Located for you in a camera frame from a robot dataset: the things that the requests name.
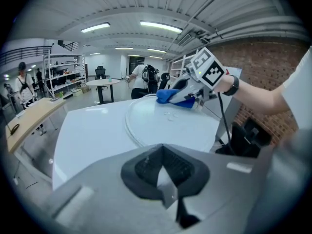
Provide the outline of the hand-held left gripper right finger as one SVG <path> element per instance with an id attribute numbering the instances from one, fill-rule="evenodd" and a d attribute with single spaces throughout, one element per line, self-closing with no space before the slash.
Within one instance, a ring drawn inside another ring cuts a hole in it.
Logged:
<path id="1" fill-rule="evenodd" d="M 176 186 L 158 229 L 245 229 L 268 171 L 267 150 L 249 158 L 159 144 L 157 161 Z"/>

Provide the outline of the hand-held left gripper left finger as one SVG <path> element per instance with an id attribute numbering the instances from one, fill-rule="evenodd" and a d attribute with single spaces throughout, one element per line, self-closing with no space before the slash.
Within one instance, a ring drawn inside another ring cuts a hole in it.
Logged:
<path id="1" fill-rule="evenodd" d="M 160 200 L 137 197 L 121 179 L 123 164 L 147 150 L 103 158 L 80 171 L 51 194 L 51 218 L 79 234 L 180 232 Z"/>

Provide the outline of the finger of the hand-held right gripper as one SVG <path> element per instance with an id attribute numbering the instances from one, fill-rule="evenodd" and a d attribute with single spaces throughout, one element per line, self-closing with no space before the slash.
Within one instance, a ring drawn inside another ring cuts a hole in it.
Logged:
<path id="1" fill-rule="evenodd" d="M 170 103 L 176 104 L 195 98 L 198 92 L 198 83 L 192 78 L 182 78 L 173 89 L 177 89 L 177 92 L 170 97 Z"/>

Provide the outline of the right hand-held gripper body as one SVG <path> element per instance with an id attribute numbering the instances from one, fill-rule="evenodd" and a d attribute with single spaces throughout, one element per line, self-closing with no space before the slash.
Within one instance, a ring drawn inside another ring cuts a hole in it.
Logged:
<path id="1" fill-rule="evenodd" d="M 193 108 L 200 109 L 205 102 L 217 98 L 214 88 L 226 75 L 226 69 L 212 52 L 203 47 L 191 58 L 190 63 L 185 65 L 185 69 L 174 86 L 182 78 L 192 78 L 198 83 L 198 92 L 194 98 Z"/>

